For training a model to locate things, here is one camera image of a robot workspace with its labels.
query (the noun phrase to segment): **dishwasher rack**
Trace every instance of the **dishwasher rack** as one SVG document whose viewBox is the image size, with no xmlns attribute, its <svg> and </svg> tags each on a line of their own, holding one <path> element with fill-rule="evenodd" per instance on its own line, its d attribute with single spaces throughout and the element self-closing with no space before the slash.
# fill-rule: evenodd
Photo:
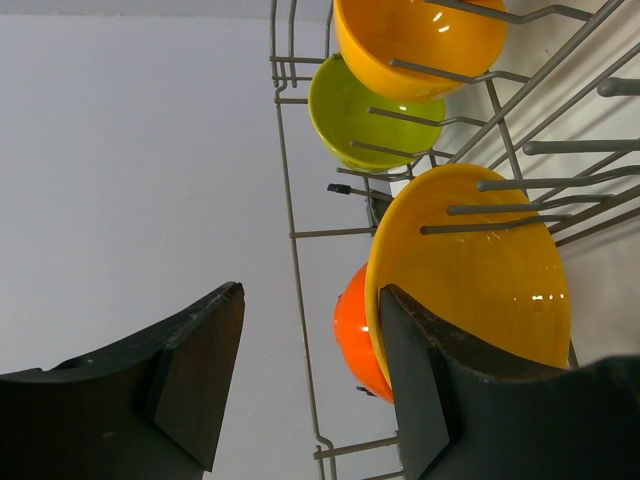
<svg viewBox="0 0 640 480">
<path fill-rule="evenodd" d="M 454 116 L 442 122 L 433 122 L 430 120 L 413 117 L 406 114 L 390 112 L 378 108 L 369 108 L 371 115 L 382 115 L 395 118 L 398 121 L 409 121 L 421 123 L 430 126 L 446 127 L 456 123 L 466 123 L 474 125 L 478 128 L 477 132 L 469 138 L 466 143 L 455 152 L 444 152 L 431 149 L 423 152 L 403 152 L 386 148 L 383 145 L 371 145 L 359 142 L 354 138 L 351 142 L 352 146 L 363 149 L 377 150 L 400 157 L 407 158 L 410 163 L 399 173 L 385 174 L 369 174 L 351 171 L 344 168 L 338 168 L 339 173 L 360 177 L 364 184 L 364 190 L 349 190 L 339 193 L 355 193 L 360 194 L 370 201 L 371 198 L 380 196 L 379 192 L 372 191 L 369 181 L 371 179 L 382 180 L 384 182 L 397 182 L 401 180 L 412 180 L 414 178 L 414 169 L 425 159 L 430 162 L 431 168 L 438 167 L 442 163 L 456 163 L 465 159 L 467 153 L 476 146 L 483 138 L 485 138 L 495 127 L 498 128 L 501 140 L 504 145 L 504 153 L 502 153 L 489 168 L 496 169 L 505 161 L 510 166 L 512 179 L 498 181 L 481 181 L 477 185 L 480 191 L 490 190 L 506 190 L 520 189 L 525 195 L 529 195 L 532 189 L 551 189 L 546 193 L 534 198 L 529 205 L 452 205 L 448 209 L 449 215 L 459 214 L 491 214 L 503 212 L 521 212 L 535 211 L 542 212 L 548 209 L 560 206 L 579 207 L 581 205 L 590 204 L 586 208 L 581 208 L 575 213 L 563 214 L 541 214 L 537 216 L 526 217 L 516 222 L 503 224 L 477 224 L 477 225 L 447 225 L 437 226 L 430 225 L 422 228 L 425 235 L 446 234 L 449 232 L 468 232 L 468 231 L 485 231 L 495 229 L 520 228 L 532 223 L 544 223 L 551 234 L 563 232 L 571 227 L 582 225 L 587 220 L 600 215 L 604 212 L 617 208 L 623 204 L 640 197 L 640 183 L 637 183 L 624 191 L 616 194 L 607 192 L 599 194 L 578 194 L 558 197 L 564 190 L 575 187 L 589 187 L 592 185 L 609 182 L 615 179 L 626 177 L 634 177 L 640 174 L 640 165 L 628 165 L 618 168 L 611 168 L 604 172 L 600 170 L 614 164 L 627 154 L 640 151 L 640 139 L 622 139 L 622 140 L 572 140 L 572 141 L 535 141 L 534 138 L 549 127 L 553 122 L 558 120 L 572 107 L 578 104 L 588 94 L 596 91 L 601 97 L 616 96 L 640 96 L 640 80 L 622 79 L 614 77 L 614 74 L 630 62 L 636 55 L 640 53 L 640 43 L 634 45 L 631 49 L 615 59 L 608 67 L 595 75 L 588 83 L 584 85 L 577 93 L 573 94 L 564 103 L 562 103 L 553 113 L 548 115 L 543 121 L 538 123 L 534 128 L 530 129 L 519 141 L 513 142 L 511 133 L 505 121 L 505 117 L 514 110 L 538 85 L 540 85 L 555 69 L 557 69 L 578 47 L 603 24 L 614 12 L 624 3 L 625 0 L 607 0 L 595 12 L 586 12 L 583 10 L 571 8 L 564 5 L 551 5 L 537 11 L 529 12 L 525 15 L 515 15 L 512 13 L 493 10 L 481 5 L 465 3 L 461 0 L 426 0 L 427 3 L 440 5 L 443 7 L 455 8 L 463 10 L 475 15 L 484 15 L 493 17 L 511 24 L 525 24 L 535 22 L 542 17 L 548 15 L 560 15 L 582 22 L 580 28 L 573 34 L 556 53 L 539 68 L 532 76 L 524 76 L 510 71 L 497 70 L 490 71 L 478 77 L 465 77 L 459 74 L 446 72 L 431 68 L 428 65 L 416 65 L 403 61 L 401 58 L 393 59 L 390 65 L 395 68 L 410 69 L 418 72 L 424 72 L 431 75 L 452 79 L 466 84 L 484 84 L 486 94 L 493 109 L 493 115 L 486 121 L 481 121 L 466 116 Z M 374 234 L 376 227 L 370 225 L 367 227 L 357 227 L 349 229 L 336 230 L 320 230 L 320 231 L 297 231 L 295 228 L 293 215 L 293 199 L 291 193 L 291 183 L 289 178 L 289 165 L 287 157 L 287 142 L 285 138 L 285 125 L 282 110 L 285 105 L 306 105 L 307 98 L 295 98 L 285 96 L 292 89 L 296 89 L 301 82 L 308 82 L 312 79 L 309 76 L 300 76 L 297 74 L 297 67 L 300 65 L 320 65 L 331 55 L 331 32 L 333 21 L 333 5 L 328 8 L 326 20 L 326 31 L 324 39 L 324 57 L 308 58 L 295 56 L 295 22 L 298 0 L 286 0 L 287 5 L 284 8 L 288 12 L 288 22 L 285 23 L 287 28 L 287 54 L 279 55 L 277 48 L 277 30 L 279 21 L 278 16 L 278 0 L 271 0 L 270 15 L 270 46 L 271 46 L 271 73 L 272 81 L 275 88 L 274 102 L 276 107 L 277 124 L 279 131 L 279 141 L 281 149 L 282 169 L 285 185 L 285 196 L 287 205 L 287 214 L 290 228 L 291 252 L 293 257 L 294 278 L 297 292 L 298 307 L 300 313 L 300 323 L 302 329 L 302 341 L 304 347 L 307 383 L 309 390 L 309 400 L 311 408 L 311 419 L 315 438 L 318 442 L 316 452 L 313 454 L 314 459 L 318 463 L 319 478 L 325 479 L 324 460 L 329 462 L 329 473 L 332 480 L 338 479 L 336 467 L 336 457 L 339 455 L 351 454 L 382 446 L 396 444 L 396 437 L 384 438 L 372 442 L 366 442 L 356 445 L 344 447 L 335 447 L 333 442 L 322 435 L 318 420 L 315 387 L 313 382 L 313 371 L 311 366 L 311 354 L 309 350 L 307 323 L 305 318 L 304 299 L 302 295 L 302 284 L 300 277 L 300 264 L 298 258 L 298 241 L 304 238 L 331 237 L 341 235 L 359 235 Z M 502 79 L 520 84 L 516 93 L 504 105 L 500 103 L 496 88 L 495 79 Z M 549 155 L 549 154 L 568 154 L 568 153 L 584 153 L 584 152 L 602 152 L 608 153 L 607 156 L 599 161 L 592 163 L 588 168 L 579 172 L 572 177 L 562 178 L 525 178 L 518 160 L 518 154 L 522 151 L 527 156 L 531 155 Z M 640 215 L 640 207 L 628 208 L 622 214 L 611 216 L 605 221 L 584 227 L 576 233 L 566 236 L 558 241 L 556 245 L 561 247 L 577 240 L 583 239 L 607 228 L 627 222 L 634 217 Z M 578 366 L 573 346 L 570 349 L 569 366 L 576 368 Z M 391 478 L 402 477 L 403 472 L 394 472 L 371 477 L 366 480 L 385 480 Z"/>
</svg>

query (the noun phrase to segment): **gray wall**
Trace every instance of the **gray wall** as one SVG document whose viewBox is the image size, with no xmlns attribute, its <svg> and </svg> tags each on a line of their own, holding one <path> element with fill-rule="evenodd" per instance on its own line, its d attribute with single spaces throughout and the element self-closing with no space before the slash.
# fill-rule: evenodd
<svg viewBox="0 0 640 480">
<path fill-rule="evenodd" d="M 323 29 L 300 27 L 301 55 Z M 213 478 L 310 479 L 314 441 L 294 301 L 265 21 L 0 17 L 0 371 L 49 368 L 227 280 L 247 314 Z M 300 229 L 362 226 L 361 199 L 304 106 L 286 116 Z M 323 433 L 393 434 L 332 332 L 366 236 L 301 245 Z M 353 479 L 393 448 L 344 458 Z"/>
</svg>

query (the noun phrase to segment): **lime green bowl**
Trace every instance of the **lime green bowl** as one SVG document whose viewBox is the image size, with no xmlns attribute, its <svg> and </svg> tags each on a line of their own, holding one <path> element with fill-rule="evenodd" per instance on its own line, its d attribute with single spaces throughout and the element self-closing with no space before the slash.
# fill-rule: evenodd
<svg viewBox="0 0 640 480">
<path fill-rule="evenodd" d="M 329 150 L 353 170 L 380 172 L 413 159 L 351 146 L 352 141 L 402 152 L 429 150 L 441 127 L 432 127 L 368 112 L 375 107 L 434 122 L 444 120 L 444 100 L 404 103 L 373 93 L 349 71 L 341 58 L 329 58 L 311 82 L 309 112 L 316 131 Z"/>
</svg>

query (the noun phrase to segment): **yellow bowl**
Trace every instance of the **yellow bowl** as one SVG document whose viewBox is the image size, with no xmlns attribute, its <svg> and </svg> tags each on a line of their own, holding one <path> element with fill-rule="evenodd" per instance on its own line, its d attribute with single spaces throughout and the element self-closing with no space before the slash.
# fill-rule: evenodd
<svg viewBox="0 0 640 480">
<path fill-rule="evenodd" d="M 472 1 L 504 10 L 502 0 Z M 370 90 L 397 101 L 420 101 L 461 83 L 391 67 L 392 59 L 474 77 L 496 61 L 507 24 L 422 0 L 334 0 L 340 51 Z"/>
<path fill-rule="evenodd" d="M 406 165 L 413 158 L 351 146 L 352 140 L 415 153 L 429 150 L 442 127 L 426 126 L 374 115 L 368 107 L 441 122 L 444 100 L 399 103 L 366 88 L 349 71 L 344 60 L 329 58 L 318 69 L 309 90 L 309 113 L 320 137 L 334 156 L 353 170 L 380 172 Z"/>
<path fill-rule="evenodd" d="M 423 226 L 510 222 L 526 213 L 449 216 L 450 205 L 525 204 L 518 190 L 478 192 L 502 180 L 476 165 L 437 167 L 391 203 L 374 237 L 365 280 L 369 335 L 389 368 L 378 319 L 380 289 L 398 285 L 436 315 L 515 355 L 565 368 L 569 292 L 560 255 L 543 224 L 490 232 L 429 234 Z"/>
</svg>

